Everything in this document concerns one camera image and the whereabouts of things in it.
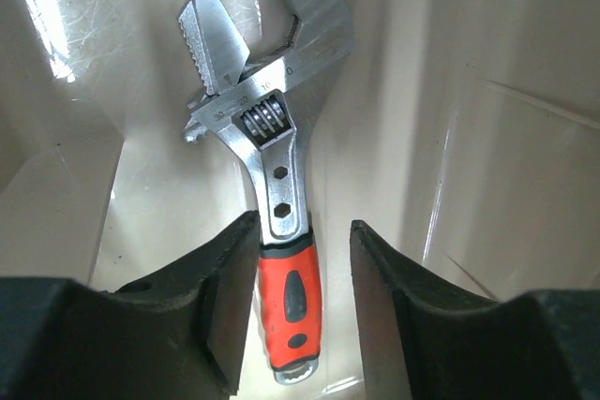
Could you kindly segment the grey plastic tool box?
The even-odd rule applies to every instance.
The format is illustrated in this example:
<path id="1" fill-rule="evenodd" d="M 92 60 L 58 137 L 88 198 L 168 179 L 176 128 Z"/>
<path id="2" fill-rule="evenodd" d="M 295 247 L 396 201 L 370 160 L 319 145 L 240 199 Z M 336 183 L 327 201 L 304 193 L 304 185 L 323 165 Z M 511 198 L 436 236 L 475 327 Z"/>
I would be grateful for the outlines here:
<path id="1" fill-rule="evenodd" d="M 1 273 L 114 290 L 256 205 L 207 135 L 187 0 L 1 0 Z M 222 0 L 255 58 L 283 0 Z M 371 399 L 350 225 L 494 300 L 599 285 L 599 0 L 348 0 L 355 45 L 307 159 L 322 269 L 319 370 L 292 387 L 252 313 L 239 397 Z"/>

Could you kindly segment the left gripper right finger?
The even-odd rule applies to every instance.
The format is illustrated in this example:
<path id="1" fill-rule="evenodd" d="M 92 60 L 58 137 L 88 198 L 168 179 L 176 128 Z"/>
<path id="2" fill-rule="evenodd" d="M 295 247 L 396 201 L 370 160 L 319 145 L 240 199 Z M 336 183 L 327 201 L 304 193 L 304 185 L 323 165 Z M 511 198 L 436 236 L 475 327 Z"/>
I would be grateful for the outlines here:
<path id="1" fill-rule="evenodd" d="M 598 397 L 597 291 L 496 302 L 402 255 L 362 220 L 350 251 L 367 398 Z"/>

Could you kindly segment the red handled adjustable wrench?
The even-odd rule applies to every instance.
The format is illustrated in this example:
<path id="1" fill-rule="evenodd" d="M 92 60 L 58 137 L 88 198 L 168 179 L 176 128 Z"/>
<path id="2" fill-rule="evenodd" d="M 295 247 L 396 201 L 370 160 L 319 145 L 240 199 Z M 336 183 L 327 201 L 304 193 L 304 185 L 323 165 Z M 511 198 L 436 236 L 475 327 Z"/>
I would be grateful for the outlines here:
<path id="1" fill-rule="evenodd" d="M 286 0 L 292 26 L 259 63 L 221 0 L 188 0 L 178 22 L 204 95 L 190 101 L 187 141 L 214 133 L 245 165 L 261 224 L 259 291 L 274 378 L 293 385 L 318 369 L 323 302 L 306 194 L 306 159 L 353 48 L 346 0 Z"/>

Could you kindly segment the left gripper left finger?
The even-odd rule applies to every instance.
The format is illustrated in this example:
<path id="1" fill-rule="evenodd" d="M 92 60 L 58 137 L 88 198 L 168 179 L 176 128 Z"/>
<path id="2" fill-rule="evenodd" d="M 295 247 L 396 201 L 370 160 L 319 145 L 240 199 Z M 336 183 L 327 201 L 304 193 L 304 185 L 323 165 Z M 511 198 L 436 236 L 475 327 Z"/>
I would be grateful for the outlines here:
<path id="1" fill-rule="evenodd" d="M 227 399 L 239 389 L 259 253 L 246 212 L 115 292 L 1 281 L 5 399 Z"/>

